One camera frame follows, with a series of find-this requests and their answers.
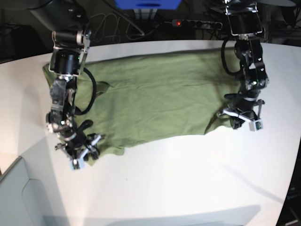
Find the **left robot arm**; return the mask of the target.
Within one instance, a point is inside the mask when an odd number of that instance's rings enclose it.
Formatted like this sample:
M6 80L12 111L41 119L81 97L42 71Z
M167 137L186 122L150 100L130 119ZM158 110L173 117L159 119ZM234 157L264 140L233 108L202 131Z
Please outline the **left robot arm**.
M221 49L222 65L226 73L240 82L237 93L227 94L229 104L221 114L230 117L233 128L244 122L260 120L260 113L255 113L255 106L261 107L261 90L266 88L269 79L263 62L263 50L258 34L263 32L257 3L254 0L225 0L225 16L230 26L230 36L225 38ZM227 42L236 40L234 51L239 60L239 70L231 72L226 64L225 47Z

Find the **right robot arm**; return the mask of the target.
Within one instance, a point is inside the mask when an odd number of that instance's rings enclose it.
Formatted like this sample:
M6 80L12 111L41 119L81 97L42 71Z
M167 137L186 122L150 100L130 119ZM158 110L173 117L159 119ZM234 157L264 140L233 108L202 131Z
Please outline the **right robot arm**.
M54 51L43 67L50 86L48 130L71 160L94 162L126 147L229 126L216 117L224 95L238 89L218 53L184 52L85 64L91 30L76 2L53 0L32 13L52 31Z

